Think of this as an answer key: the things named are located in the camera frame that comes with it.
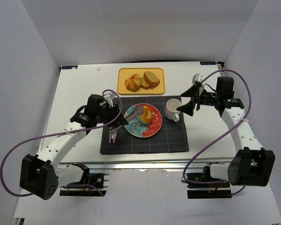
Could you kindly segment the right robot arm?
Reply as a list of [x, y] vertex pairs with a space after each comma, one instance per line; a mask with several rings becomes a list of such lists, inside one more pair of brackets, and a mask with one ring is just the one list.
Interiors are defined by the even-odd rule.
[[182, 97], [190, 97], [190, 101], [178, 110], [193, 116], [201, 105], [213, 106], [227, 125], [237, 150], [230, 163], [209, 163], [205, 166], [200, 181], [205, 184], [228, 181], [233, 186], [266, 186], [275, 155], [263, 148], [245, 119], [242, 101], [234, 98], [233, 78], [218, 77], [215, 92], [204, 89], [200, 74], [193, 77], [192, 83], [192, 87], [181, 94]]

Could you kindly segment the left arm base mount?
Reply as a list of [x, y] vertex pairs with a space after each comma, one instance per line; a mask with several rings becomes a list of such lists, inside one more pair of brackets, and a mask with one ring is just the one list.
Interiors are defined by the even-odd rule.
[[104, 197], [109, 185], [109, 174], [91, 173], [87, 186], [70, 186], [60, 189], [60, 196], [80, 196], [80, 197]]

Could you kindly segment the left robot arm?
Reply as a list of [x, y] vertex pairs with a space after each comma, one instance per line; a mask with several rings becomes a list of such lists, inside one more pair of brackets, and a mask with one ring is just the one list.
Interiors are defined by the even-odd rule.
[[127, 125], [121, 113], [122, 100], [112, 92], [92, 94], [86, 105], [77, 109], [62, 133], [35, 155], [22, 160], [20, 187], [44, 200], [60, 187], [90, 187], [89, 168], [81, 163], [60, 166], [60, 162], [91, 130]]

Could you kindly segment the orange bagel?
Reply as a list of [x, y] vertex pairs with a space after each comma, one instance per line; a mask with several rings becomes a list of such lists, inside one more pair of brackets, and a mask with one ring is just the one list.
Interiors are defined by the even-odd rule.
[[150, 106], [144, 106], [144, 113], [139, 116], [139, 119], [144, 124], [149, 124], [152, 121], [153, 112]]

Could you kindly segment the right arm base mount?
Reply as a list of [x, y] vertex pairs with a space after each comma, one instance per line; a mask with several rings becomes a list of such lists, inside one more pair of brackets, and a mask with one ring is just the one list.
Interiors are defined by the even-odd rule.
[[[187, 173], [187, 178], [193, 181], [218, 181], [218, 179], [210, 178], [201, 173]], [[188, 199], [216, 199], [231, 198], [231, 190], [229, 183], [221, 184], [193, 184], [187, 183]]]

